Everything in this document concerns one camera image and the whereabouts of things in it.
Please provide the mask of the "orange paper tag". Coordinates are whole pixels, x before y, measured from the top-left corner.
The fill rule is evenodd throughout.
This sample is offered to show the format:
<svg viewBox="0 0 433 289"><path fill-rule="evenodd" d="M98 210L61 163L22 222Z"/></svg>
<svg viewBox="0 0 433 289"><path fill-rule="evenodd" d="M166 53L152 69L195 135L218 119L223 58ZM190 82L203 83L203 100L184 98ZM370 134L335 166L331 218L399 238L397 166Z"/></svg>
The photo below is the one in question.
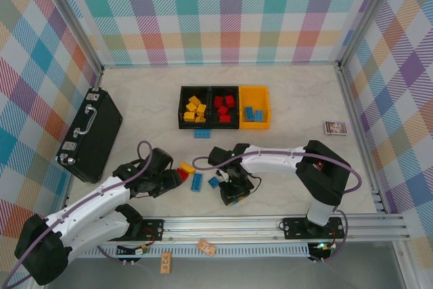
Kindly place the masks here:
<svg viewBox="0 0 433 289"><path fill-rule="evenodd" d="M210 257L213 257L217 250L215 246L213 246L206 240L199 240L199 242L197 243L197 248Z"/></svg>

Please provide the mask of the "black plastic bin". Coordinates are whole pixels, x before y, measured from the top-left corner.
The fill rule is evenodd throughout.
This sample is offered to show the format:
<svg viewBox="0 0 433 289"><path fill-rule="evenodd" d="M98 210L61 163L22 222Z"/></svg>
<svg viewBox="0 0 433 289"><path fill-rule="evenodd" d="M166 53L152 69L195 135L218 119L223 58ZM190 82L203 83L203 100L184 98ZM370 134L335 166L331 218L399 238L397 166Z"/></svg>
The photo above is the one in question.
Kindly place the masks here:
<svg viewBox="0 0 433 289"><path fill-rule="evenodd" d="M214 97L223 96L225 105L225 96L232 95L235 99L235 107L228 108L228 115L231 116L230 123L220 123L218 108L214 107ZM239 129L240 126L240 113L239 113L239 87L238 86L211 86L210 87L210 122L209 126L211 129Z"/></svg>
<svg viewBox="0 0 433 289"><path fill-rule="evenodd" d="M187 122L184 120L184 114L188 112L187 105L189 99L195 96L200 102L206 105L204 111L205 122L199 123L196 121ZM182 86L179 95L178 107L178 125L179 129L208 129L209 128L209 114L210 114L210 87L209 86Z"/></svg>

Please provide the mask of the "small wooden block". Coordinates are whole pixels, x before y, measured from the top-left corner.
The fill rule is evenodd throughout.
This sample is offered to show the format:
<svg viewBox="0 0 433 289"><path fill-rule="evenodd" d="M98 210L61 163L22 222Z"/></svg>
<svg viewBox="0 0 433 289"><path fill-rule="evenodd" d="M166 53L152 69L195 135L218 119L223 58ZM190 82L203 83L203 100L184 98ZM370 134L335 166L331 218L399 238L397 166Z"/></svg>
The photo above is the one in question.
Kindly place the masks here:
<svg viewBox="0 0 433 289"><path fill-rule="evenodd" d="M160 273L169 274L171 272L172 253L163 252L160 261Z"/></svg>

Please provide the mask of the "grey metal shelf panel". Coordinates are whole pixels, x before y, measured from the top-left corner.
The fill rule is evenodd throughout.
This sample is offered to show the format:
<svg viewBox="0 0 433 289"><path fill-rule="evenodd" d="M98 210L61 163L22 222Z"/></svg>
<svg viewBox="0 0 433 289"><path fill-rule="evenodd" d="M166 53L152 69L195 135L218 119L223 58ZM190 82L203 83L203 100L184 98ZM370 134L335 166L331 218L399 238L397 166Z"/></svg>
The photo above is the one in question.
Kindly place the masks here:
<svg viewBox="0 0 433 289"><path fill-rule="evenodd" d="M339 256L308 259L173 259L169 274L159 259L122 267L107 259L80 259L50 289L406 289L392 259L363 261Z"/></svg>

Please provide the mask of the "yellow plastic bin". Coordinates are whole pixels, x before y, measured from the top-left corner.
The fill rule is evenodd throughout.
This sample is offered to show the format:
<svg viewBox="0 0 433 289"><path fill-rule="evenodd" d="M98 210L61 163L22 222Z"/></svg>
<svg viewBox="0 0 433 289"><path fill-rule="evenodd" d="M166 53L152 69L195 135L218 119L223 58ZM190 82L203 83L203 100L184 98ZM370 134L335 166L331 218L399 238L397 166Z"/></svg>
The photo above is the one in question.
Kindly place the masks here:
<svg viewBox="0 0 433 289"><path fill-rule="evenodd" d="M241 85L239 86L239 113L240 129L267 130L271 124L271 106L269 101L269 91L267 86L262 85ZM263 111L263 121L261 123L246 122L244 108L253 107Z"/></svg>

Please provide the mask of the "purple card box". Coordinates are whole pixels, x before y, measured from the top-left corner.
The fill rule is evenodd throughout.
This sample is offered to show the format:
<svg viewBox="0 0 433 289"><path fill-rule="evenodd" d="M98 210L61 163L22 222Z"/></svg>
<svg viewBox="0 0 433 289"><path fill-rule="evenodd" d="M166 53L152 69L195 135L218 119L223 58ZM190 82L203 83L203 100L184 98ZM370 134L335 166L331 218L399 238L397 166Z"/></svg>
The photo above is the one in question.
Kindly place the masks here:
<svg viewBox="0 0 433 289"><path fill-rule="evenodd" d="M326 135L347 135L348 129L345 122L325 121L323 123Z"/></svg>

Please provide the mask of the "long aluminium base rail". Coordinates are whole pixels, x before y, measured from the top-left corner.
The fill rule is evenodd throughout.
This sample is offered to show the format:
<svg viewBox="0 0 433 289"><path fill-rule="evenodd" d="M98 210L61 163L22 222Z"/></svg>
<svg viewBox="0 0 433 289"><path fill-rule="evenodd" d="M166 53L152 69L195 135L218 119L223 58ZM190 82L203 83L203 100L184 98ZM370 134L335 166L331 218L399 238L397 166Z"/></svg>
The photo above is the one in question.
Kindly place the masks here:
<svg viewBox="0 0 433 289"><path fill-rule="evenodd" d="M394 242L410 239L399 214L347 214L348 242ZM166 217L158 244L214 244L285 242L283 215Z"/></svg>

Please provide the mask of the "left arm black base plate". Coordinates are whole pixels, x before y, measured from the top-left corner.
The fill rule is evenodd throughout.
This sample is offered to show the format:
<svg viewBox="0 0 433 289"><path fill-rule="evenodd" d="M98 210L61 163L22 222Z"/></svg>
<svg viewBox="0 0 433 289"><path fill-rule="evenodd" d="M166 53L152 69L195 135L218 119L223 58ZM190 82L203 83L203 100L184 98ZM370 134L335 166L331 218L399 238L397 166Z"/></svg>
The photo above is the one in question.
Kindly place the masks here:
<svg viewBox="0 0 433 289"><path fill-rule="evenodd" d="M142 219L133 226L131 240L161 242L163 231L163 219Z"/></svg>

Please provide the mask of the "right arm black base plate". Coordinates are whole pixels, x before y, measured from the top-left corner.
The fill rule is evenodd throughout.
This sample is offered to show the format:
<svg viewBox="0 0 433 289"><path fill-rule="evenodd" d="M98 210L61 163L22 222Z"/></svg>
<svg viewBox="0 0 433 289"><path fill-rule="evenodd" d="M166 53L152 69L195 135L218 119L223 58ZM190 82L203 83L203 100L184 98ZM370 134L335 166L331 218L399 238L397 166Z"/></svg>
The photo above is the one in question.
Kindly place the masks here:
<svg viewBox="0 0 433 289"><path fill-rule="evenodd" d="M310 222L306 217L288 217L282 220L286 240L333 240L345 235L342 219L331 217L324 226Z"/></svg>

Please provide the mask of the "aluminium rear rail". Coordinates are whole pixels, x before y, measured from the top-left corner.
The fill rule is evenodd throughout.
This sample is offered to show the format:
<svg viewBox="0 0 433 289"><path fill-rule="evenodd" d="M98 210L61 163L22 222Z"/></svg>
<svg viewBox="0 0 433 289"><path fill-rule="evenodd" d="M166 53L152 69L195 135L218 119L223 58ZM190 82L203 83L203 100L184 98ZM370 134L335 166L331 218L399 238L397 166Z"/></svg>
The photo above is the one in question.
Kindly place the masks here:
<svg viewBox="0 0 433 289"><path fill-rule="evenodd" d="M232 66L338 66L338 61L313 61L313 62L230 62L230 63L193 63L193 64L136 64L136 65L115 65L107 64L107 69L130 69L130 68L177 68L177 67L232 67Z"/></svg>

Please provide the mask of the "aluminium upright post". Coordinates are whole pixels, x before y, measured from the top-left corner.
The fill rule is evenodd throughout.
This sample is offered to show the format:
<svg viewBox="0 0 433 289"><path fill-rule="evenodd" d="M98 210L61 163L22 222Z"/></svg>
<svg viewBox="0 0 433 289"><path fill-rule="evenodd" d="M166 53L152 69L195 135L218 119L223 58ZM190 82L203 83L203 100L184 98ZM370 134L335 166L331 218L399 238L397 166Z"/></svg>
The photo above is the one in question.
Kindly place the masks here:
<svg viewBox="0 0 433 289"><path fill-rule="evenodd" d="M343 41L336 54L336 66L343 68L355 54L372 20L376 17L384 0L355 0L354 14L348 18Z"/></svg>
<svg viewBox="0 0 433 289"><path fill-rule="evenodd" d="M90 59L94 68L98 71L98 76L104 74L104 65L97 56L89 38L87 37L85 30L81 26L73 8L71 7L68 0L54 0L59 7L59 12L63 15L66 24L70 27L74 36L77 38L78 43L83 48L83 52Z"/></svg>

